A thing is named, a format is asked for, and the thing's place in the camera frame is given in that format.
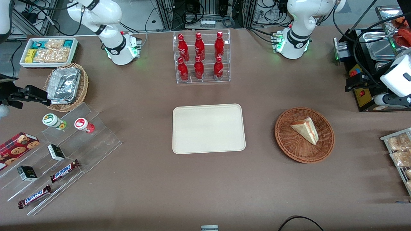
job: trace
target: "cookie box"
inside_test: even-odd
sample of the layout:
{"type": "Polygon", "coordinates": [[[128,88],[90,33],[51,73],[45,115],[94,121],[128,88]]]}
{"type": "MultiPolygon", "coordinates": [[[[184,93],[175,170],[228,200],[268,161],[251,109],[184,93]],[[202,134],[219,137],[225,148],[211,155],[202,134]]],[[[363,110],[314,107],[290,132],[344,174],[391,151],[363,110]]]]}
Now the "cookie box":
{"type": "Polygon", "coordinates": [[[20,65],[22,67],[25,67],[27,69],[42,69],[42,68],[55,68],[63,65],[67,65],[73,62],[76,49],[77,49],[77,44],[78,41],[77,39],[73,37],[46,37],[46,38],[32,38],[27,41],[26,47],[24,49],[23,55],[21,56],[20,59],[20,65]],[[72,41],[71,48],[70,48],[70,53],[69,57],[67,58],[67,62],[54,62],[54,63],[32,63],[32,62],[26,62],[25,58],[27,56],[27,53],[29,50],[32,48],[33,44],[36,42],[41,42],[41,41],[46,41],[48,39],[64,39],[64,40],[70,40],[72,41]]]}
{"type": "Polygon", "coordinates": [[[35,136],[20,132],[0,145],[0,171],[39,145],[35,136]]]}

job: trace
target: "white box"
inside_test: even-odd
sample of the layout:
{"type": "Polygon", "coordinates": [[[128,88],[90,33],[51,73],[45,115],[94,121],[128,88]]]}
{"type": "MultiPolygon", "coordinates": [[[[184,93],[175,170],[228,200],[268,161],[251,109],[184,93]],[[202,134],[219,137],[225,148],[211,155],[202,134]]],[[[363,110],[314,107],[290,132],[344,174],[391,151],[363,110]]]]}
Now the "white box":
{"type": "Polygon", "coordinates": [[[70,64],[73,61],[74,54],[76,52],[78,41],[73,37],[45,37],[45,38],[33,38],[27,41],[26,47],[24,48],[23,55],[20,59],[20,65],[25,68],[50,68],[50,67],[59,67],[66,64],[70,64]],[[67,62],[54,62],[54,63],[28,63],[25,62],[25,57],[27,55],[27,51],[31,49],[31,46],[34,42],[45,41],[49,39],[64,39],[64,40],[72,40],[73,44],[70,48],[69,57],[67,58],[67,62]]]}

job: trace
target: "round wicker basket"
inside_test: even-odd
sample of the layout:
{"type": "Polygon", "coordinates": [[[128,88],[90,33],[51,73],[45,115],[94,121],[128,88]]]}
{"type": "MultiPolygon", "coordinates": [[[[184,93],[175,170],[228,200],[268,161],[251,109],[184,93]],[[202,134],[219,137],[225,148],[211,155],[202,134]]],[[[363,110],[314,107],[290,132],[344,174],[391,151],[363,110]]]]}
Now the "round wicker basket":
{"type": "MultiPolygon", "coordinates": [[[[80,105],[84,101],[85,95],[87,94],[87,87],[88,87],[87,73],[84,71],[83,67],[81,67],[80,65],[76,63],[70,63],[67,65],[63,65],[61,67],[58,67],[58,69],[70,68],[70,67],[78,68],[81,71],[80,83],[79,83],[79,89],[77,90],[76,101],[72,104],[52,104],[48,106],[47,108],[54,110],[54,111],[59,111],[59,112],[68,112],[68,111],[75,109],[78,105],[80,105]]],[[[48,82],[50,81],[50,77],[52,73],[53,72],[51,72],[50,75],[48,75],[46,84],[43,87],[44,90],[46,90],[48,87],[48,82]]]]}
{"type": "Polygon", "coordinates": [[[334,131],[327,119],[319,112],[295,107],[283,112],[275,123],[275,139],[280,148],[292,159],[301,163],[318,163],[330,155],[334,148],[334,131]],[[316,145],[308,142],[290,127],[292,122],[311,117],[318,133],[316,145]]]}

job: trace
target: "sandwich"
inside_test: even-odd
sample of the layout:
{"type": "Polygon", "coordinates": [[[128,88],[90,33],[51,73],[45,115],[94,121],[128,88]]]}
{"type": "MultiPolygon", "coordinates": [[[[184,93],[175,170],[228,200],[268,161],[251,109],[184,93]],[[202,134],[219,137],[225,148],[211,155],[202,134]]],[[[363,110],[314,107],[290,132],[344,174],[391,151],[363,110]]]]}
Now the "sandwich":
{"type": "Polygon", "coordinates": [[[318,133],[312,119],[309,116],[307,116],[305,120],[298,120],[291,123],[291,127],[310,143],[314,145],[317,144],[318,133]]]}

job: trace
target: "table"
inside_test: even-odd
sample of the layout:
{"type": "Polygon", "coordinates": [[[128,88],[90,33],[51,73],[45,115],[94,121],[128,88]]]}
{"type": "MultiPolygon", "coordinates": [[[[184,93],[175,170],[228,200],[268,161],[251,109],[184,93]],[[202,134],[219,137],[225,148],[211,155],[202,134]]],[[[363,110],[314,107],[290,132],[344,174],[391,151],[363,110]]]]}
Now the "table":
{"type": "MultiPolygon", "coordinates": [[[[107,58],[98,37],[77,37],[77,63],[90,79],[85,101],[124,143],[36,216],[0,200],[0,229],[271,231],[303,215],[325,230],[409,230],[411,205],[394,203],[409,197],[379,138],[411,127],[410,113],[359,113],[344,92],[344,66],[332,62],[333,37],[340,37],[333,27],[318,27],[305,55],[287,60],[249,31],[231,30],[231,82],[197,86],[175,82],[171,32],[150,34],[141,58],[126,66],[107,58]],[[175,107],[230,103],[242,106],[244,151],[173,153],[175,107]],[[277,117],[295,106],[333,126],[325,161],[297,163],[275,142],[277,117]]],[[[22,68],[18,85],[41,87],[49,72],[22,68]]],[[[48,112],[37,103],[12,108],[0,142],[37,134],[48,112]]],[[[304,220],[283,230],[303,227],[315,230],[304,220]]]]}

